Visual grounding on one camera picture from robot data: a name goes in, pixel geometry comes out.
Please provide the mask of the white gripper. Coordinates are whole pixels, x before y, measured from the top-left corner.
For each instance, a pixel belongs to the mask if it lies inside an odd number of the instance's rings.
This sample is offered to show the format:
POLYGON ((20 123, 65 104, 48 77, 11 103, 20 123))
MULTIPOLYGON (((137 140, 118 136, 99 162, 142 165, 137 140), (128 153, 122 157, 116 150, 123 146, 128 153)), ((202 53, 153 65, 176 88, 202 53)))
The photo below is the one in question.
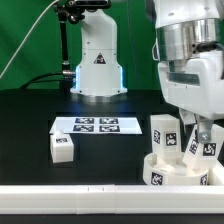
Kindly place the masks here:
POLYGON ((223 52, 200 53, 178 72, 171 72, 167 63, 160 62, 158 72, 165 101, 180 108, 184 125, 197 121, 199 140, 211 140, 213 120, 224 118, 223 52))

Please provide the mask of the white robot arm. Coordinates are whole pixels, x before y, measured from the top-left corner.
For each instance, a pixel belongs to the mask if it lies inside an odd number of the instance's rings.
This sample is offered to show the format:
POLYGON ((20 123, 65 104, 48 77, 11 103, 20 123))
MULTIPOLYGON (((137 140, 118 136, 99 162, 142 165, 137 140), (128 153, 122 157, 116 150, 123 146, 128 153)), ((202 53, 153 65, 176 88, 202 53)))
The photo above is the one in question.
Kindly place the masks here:
MULTIPOLYGON (((97 3, 84 9, 82 59, 71 92, 90 101, 125 93, 117 64, 115 24, 97 3)), ((224 118, 224 45, 219 25, 224 0, 145 0, 155 26, 152 55, 165 101, 179 108, 184 123, 197 124, 198 140, 209 142, 213 122, 224 118)))

